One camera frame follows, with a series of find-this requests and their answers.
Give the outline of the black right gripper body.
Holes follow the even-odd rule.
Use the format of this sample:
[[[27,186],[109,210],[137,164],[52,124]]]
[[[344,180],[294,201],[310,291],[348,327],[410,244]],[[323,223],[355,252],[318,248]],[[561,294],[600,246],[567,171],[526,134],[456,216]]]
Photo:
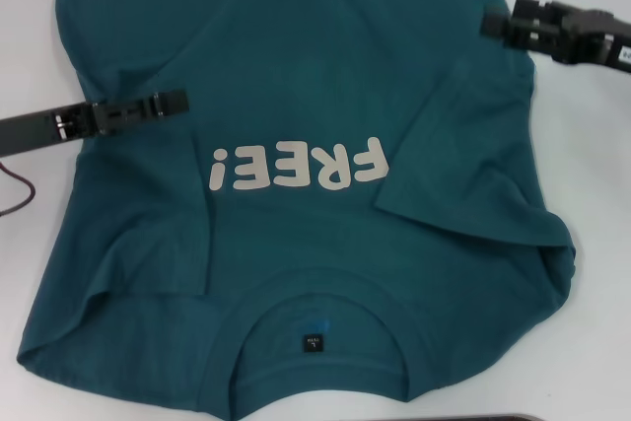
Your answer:
[[[593,64],[630,71],[630,23],[598,9],[563,5],[561,59],[566,65]]]

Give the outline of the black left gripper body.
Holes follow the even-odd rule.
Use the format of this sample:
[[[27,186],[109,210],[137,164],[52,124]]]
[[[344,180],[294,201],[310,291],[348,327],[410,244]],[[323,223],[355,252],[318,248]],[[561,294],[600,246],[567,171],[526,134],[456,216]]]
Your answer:
[[[83,107],[70,105],[1,120],[1,157],[82,137]]]

